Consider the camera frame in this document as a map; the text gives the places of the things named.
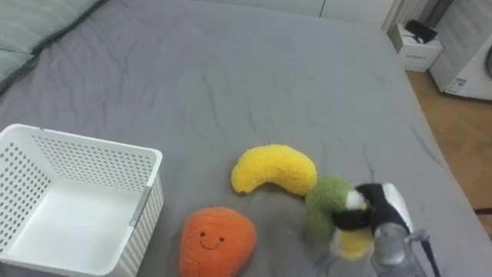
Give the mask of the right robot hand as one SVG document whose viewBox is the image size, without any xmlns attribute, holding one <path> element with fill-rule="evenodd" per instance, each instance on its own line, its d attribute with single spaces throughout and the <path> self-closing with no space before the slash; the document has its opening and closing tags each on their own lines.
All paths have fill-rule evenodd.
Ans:
<svg viewBox="0 0 492 277">
<path fill-rule="evenodd" d="M 406 202 L 394 184 L 364 183 L 350 189 L 342 209 L 331 213 L 341 230 L 370 228 L 372 232 L 383 224 L 403 227 L 407 234 L 414 231 Z"/>
</svg>

